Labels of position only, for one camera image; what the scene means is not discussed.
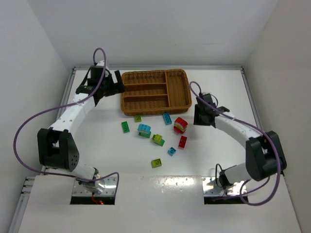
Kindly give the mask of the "dark green lego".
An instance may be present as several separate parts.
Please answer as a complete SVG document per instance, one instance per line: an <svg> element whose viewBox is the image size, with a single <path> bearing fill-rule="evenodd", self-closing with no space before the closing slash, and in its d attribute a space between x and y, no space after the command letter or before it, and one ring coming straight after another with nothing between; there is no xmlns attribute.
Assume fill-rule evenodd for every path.
<svg viewBox="0 0 311 233"><path fill-rule="evenodd" d="M124 133L130 132L130 129L129 129L129 126L128 126L127 121L122 122L122 123L121 123L121 127L122 127L122 131L123 131Z"/></svg>

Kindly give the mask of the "cyan rounded lego brick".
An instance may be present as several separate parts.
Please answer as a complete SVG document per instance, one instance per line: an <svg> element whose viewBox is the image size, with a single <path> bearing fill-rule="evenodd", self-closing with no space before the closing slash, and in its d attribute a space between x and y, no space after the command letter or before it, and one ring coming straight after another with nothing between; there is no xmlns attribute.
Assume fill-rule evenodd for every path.
<svg viewBox="0 0 311 233"><path fill-rule="evenodd" d="M149 125L139 124L139 126L138 126L138 132L139 133L149 134L150 131L151 131L151 127Z"/></svg>

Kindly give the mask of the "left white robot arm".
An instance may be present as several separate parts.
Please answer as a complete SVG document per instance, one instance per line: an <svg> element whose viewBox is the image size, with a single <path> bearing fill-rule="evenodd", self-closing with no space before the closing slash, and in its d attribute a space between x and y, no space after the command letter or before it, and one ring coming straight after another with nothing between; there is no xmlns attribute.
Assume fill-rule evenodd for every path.
<svg viewBox="0 0 311 233"><path fill-rule="evenodd" d="M125 87L118 70L97 64L91 66L73 96L73 105L67 107L60 118L47 129L37 133L39 162L74 176L80 185L93 194L103 192L104 185L96 168L80 157L74 136L87 114L104 98L123 93Z"/></svg>

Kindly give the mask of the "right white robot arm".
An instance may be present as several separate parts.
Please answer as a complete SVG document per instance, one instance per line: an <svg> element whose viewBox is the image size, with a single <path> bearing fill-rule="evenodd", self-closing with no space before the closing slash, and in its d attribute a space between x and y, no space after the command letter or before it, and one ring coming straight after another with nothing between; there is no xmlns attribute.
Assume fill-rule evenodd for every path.
<svg viewBox="0 0 311 233"><path fill-rule="evenodd" d="M280 139L276 132L269 131L266 136L251 126L237 122L226 107L217 107L211 94L196 98L194 125L212 126L225 132L245 149L245 162L221 170L216 179L218 185L229 188L234 183L255 180L261 181L287 168L287 161Z"/></svg>

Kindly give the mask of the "green lego base brick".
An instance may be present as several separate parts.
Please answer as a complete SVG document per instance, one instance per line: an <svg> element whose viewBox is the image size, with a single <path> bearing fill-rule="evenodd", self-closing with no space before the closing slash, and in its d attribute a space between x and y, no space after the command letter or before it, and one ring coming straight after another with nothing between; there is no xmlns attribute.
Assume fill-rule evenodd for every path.
<svg viewBox="0 0 311 233"><path fill-rule="evenodd" d="M142 137L145 137L145 138L150 138L151 131L149 131L148 133L139 132L138 135L142 136Z"/></svg>

